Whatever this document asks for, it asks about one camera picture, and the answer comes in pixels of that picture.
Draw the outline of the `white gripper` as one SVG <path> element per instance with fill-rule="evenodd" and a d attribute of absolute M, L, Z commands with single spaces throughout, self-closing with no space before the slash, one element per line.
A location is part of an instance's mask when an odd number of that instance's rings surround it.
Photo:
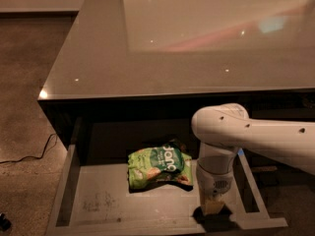
<path fill-rule="evenodd" d="M 224 207 L 221 195 L 229 191 L 233 173 L 231 171 L 225 174 L 211 173 L 197 163 L 196 176 L 202 193 L 200 204 L 203 215 L 219 214 Z"/>

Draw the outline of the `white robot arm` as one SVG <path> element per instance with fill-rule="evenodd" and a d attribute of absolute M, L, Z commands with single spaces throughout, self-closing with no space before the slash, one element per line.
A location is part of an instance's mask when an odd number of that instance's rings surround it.
<path fill-rule="evenodd" d="M 315 174 L 314 122 L 252 119 L 242 105 L 228 103 L 199 109 L 191 128 L 200 141 L 196 175 L 204 215 L 222 210 L 242 148 Z"/>

